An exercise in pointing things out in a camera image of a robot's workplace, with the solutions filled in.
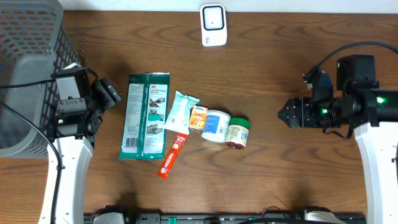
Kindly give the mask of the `green lid white jar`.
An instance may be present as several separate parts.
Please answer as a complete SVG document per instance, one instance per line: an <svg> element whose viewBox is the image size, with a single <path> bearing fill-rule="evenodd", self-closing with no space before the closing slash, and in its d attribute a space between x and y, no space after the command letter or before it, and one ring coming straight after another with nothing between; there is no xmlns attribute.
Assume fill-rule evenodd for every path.
<svg viewBox="0 0 398 224"><path fill-rule="evenodd" d="M251 122L244 118L231 118L226 133L225 143L233 149L244 149L246 147Z"/></svg>

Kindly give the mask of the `green white gloves packet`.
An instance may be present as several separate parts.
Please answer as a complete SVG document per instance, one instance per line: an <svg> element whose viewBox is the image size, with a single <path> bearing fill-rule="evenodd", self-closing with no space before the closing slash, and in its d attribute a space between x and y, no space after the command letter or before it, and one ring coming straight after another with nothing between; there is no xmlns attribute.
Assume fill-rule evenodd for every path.
<svg viewBox="0 0 398 224"><path fill-rule="evenodd" d="M164 157L169 85L169 73L129 76L120 159Z"/></svg>

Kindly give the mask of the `white blue label jar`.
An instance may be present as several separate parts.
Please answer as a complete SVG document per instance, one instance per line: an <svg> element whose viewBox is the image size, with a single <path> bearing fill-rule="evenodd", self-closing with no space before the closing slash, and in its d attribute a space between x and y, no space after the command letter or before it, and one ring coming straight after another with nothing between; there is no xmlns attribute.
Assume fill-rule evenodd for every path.
<svg viewBox="0 0 398 224"><path fill-rule="evenodd" d="M218 110L207 112L201 137L207 141L224 143L231 116Z"/></svg>

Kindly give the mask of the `light green snack packet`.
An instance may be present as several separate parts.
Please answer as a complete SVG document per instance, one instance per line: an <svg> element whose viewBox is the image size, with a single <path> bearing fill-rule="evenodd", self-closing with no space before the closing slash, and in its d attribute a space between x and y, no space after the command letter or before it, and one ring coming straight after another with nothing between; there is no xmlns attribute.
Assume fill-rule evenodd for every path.
<svg viewBox="0 0 398 224"><path fill-rule="evenodd" d="M190 111L199 102L198 98L176 91L172 109L164 128L176 133L189 135Z"/></svg>

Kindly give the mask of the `small orange box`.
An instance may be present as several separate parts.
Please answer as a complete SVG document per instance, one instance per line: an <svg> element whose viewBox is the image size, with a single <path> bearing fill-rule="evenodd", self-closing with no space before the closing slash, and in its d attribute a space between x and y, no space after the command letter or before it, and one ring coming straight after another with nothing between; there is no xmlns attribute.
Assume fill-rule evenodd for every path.
<svg viewBox="0 0 398 224"><path fill-rule="evenodd" d="M190 116L189 128L203 130L207 114L208 108L203 106L194 106Z"/></svg>

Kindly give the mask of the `red white snack packet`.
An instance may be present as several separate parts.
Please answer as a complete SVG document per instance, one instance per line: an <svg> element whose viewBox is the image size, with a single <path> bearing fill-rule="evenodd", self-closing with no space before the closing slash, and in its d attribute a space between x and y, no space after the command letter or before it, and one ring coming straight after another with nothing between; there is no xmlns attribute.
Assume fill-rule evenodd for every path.
<svg viewBox="0 0 398 224"><path fill-rule="evenodd" d="M179 152L181 151L185 141L188 139L187 134L178 133L175 141L173 142L168 154L165 157L164 162L162 163L157 176L162 179L167 179L173 164L178 157Z"/></svg>

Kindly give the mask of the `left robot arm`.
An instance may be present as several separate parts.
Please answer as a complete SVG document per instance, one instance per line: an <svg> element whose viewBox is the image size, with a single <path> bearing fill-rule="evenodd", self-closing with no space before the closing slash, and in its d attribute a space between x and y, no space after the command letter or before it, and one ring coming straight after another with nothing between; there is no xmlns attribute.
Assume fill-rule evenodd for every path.
<svg viewBox="0 0 398 224"><path fill-rule="evenodd" d="M104 112L121 101L108 78L72 63L51 78L60 95L49 121L49 170L39 223L83 223L86 177Z"/></svg>

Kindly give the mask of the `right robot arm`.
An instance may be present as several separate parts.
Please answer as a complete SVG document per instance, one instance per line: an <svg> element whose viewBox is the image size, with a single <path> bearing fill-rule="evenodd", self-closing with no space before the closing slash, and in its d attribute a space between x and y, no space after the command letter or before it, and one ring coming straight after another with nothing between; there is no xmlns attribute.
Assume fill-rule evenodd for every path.
<svg viewBox="0 0 398 224"><path fill-rule="evenodd" d="M372 55L337 61L336 84L315 67L303 76L312 95L291 98L278 112L290 128L320 128L355 138L363 164L368 223L397 223L397 91L382 90Z"/></svg>

